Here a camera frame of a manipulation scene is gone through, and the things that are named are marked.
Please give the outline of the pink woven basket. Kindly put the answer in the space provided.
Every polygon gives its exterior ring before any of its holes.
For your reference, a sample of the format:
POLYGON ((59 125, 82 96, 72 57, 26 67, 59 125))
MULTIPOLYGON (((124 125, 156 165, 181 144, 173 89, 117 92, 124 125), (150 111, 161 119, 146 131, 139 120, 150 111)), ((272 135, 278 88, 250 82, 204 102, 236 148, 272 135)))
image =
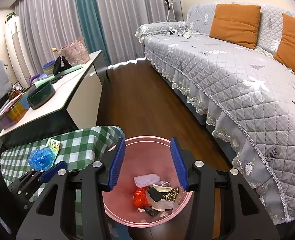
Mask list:
POLYGON ((78 37, 77 40, 71 42, 67 46, 62 47, 58 54, 63 56, 72 67, 85 64, 90 59, 82 36, 78 37))

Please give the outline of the white coffee table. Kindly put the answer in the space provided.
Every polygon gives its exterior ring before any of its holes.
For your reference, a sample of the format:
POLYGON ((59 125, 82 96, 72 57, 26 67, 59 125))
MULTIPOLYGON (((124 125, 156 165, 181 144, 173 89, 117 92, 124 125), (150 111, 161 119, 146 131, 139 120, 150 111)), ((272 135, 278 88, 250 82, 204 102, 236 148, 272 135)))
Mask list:
POLYGON ((29 109, 12 127, 2 130, 0 140, 8 148, 96 126, 107 65, 102 51, 54 84, 55 94, 43 106, 29 109))

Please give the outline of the black snack wrapper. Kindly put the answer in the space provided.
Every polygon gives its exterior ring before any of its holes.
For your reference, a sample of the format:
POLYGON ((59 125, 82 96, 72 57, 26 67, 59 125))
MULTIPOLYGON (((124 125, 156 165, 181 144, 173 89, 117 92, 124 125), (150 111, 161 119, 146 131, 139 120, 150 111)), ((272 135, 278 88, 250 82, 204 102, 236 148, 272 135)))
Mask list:
POLYGON ((146 191, 147 201, 152 205, 152 207, 143 207, 145 212, 154 217, 167 209, 172 209, 173 205, 171 202, 167 202, 163 198, 163 194, 157 191, 154 187, 149 188, 146 191))

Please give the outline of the grey curtain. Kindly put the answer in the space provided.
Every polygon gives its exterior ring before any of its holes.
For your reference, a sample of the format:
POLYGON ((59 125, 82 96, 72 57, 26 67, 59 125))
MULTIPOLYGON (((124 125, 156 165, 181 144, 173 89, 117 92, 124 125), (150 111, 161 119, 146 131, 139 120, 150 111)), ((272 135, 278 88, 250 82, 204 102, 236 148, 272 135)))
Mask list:
POLYGON ((40 72, 62 48, 83 37, 88 52, 101 50, 108 65, 144 56, 135 37, 143 24, 166 20, 164 0, 17 0, 32 67, 40 72))

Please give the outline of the orange cushion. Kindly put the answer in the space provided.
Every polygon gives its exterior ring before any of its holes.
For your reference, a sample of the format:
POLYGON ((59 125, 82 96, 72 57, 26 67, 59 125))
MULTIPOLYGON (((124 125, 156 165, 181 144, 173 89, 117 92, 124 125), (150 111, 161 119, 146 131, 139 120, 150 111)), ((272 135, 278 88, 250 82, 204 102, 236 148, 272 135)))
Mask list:
POLYGON ((259 24, 259 5, 217 4, 209 37, 254 49, 259 24))
POLYGON ((287 14, 282 16, 282 37, 273 58, 295 72, 295 18, 287 14))

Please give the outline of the green printed card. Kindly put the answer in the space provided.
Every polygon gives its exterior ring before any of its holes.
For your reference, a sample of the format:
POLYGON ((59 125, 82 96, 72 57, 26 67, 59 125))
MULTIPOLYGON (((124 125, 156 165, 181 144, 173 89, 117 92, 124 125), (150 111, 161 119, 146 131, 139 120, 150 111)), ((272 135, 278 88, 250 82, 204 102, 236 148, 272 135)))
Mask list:
POLYGON ((60 141, 49 138, 45 146, 50 148, 54 154, 57 154, 60 149, 60 141))

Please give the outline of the white paper bag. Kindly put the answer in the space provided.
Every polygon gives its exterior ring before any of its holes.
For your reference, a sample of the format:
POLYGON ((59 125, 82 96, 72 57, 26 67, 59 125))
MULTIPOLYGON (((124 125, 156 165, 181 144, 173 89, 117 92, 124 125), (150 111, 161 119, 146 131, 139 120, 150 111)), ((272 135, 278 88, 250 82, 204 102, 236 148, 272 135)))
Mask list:
POLYGON ((164 211, 173 209, 179 191, 179 188, 152 184, 146 190, 147 202, 156 210, 164 211))

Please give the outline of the blue plastic bag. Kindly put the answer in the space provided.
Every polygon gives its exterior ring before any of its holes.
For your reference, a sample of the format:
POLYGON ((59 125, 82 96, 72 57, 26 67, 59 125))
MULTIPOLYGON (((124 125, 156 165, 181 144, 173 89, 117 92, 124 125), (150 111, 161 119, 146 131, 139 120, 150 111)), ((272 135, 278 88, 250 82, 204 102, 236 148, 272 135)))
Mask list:
POLYGON ((48 170, 52 167, 55 160, 55 154, 49 147, 36 149, 28 157, 28 164, 35 171, 48 170))

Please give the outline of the white air conditioner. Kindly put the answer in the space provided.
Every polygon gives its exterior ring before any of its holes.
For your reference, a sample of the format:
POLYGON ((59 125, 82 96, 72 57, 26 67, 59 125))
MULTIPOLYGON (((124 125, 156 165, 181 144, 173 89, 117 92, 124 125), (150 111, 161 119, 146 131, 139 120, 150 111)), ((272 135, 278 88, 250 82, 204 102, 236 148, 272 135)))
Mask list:
POLYGON ((34 72, 18 16, 11 17, 5 23, 4 35, 15 76, 23 88, 28 88, 30 86, 30 77, 34 75, 34 72))

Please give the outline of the red plastic bag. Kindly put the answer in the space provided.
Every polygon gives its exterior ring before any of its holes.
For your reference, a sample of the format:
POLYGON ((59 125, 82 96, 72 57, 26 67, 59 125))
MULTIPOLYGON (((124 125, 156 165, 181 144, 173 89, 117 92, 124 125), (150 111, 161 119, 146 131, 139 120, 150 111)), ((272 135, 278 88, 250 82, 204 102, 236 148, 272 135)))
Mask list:
POLYGON ((146 191, 149 187, 137 188, 133 195, 133 204, 135 207, 152 207, 152 205, 147 201, 146 191))

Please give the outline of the stacked coloured bowls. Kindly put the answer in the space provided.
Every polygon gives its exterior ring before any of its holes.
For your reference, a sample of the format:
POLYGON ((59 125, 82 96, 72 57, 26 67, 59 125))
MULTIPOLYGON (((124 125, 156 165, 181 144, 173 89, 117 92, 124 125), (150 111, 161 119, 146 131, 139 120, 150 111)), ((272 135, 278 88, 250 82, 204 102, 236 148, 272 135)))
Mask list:
POLYGON ((53 70, 54 70, 54 65, 55 65, 55 60, 52 60, 52 61, 48 62, 47 64, 45 64, 43 66, 44 74, 46 74, 47 76, 52 75, 53 70))

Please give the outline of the grey quilted sofa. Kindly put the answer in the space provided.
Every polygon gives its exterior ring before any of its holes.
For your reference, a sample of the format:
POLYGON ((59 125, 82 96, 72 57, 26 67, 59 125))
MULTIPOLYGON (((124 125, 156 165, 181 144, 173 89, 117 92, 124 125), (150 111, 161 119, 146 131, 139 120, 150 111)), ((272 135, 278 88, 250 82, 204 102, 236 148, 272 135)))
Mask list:
POLYGON ((138 27, 145 56, 212 136, 229 143, 234 168, 259 194, 275 224, 295 220, 295 72, 275 60, 283 18, 260 6, 255 48, 210 36, 217 4, 191 7, 181 22, 138 27))

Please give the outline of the pink trash bin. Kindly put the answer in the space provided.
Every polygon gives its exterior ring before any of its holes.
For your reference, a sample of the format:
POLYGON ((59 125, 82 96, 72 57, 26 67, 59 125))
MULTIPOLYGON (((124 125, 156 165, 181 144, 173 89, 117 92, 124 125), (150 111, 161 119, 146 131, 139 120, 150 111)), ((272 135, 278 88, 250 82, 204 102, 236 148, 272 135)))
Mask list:
POLYGON ((134 228, 150 228, 175 218, 192 193, 180 186, 170 141, 140 136, 127 139, 117 185, 103 193, 109 218, 134 228))

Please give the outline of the white foam net sleeve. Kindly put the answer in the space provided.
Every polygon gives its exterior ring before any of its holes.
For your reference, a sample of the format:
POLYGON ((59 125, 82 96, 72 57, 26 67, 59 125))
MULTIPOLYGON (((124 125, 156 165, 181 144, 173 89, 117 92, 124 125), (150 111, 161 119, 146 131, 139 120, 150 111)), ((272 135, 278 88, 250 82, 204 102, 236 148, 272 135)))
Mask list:
POLYGON ((134 183, 138 188, 147 187, 152 184, 158 183, 159 181, 160 177, 156 174, 146 174, 134 177, 134 183))

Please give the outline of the leopard print wrapper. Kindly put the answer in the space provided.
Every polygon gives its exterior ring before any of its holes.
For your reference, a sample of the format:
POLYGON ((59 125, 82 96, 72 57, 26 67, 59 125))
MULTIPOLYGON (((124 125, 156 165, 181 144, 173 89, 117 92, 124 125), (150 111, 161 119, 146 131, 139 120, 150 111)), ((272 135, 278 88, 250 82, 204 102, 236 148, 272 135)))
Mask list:
POLYGON ((180 188, 175 187, 171 191, 163 193, 163 198, 167 202, 174 202, 176 200, 177 196, 179 195, 179 192, 180 192, 180 188))

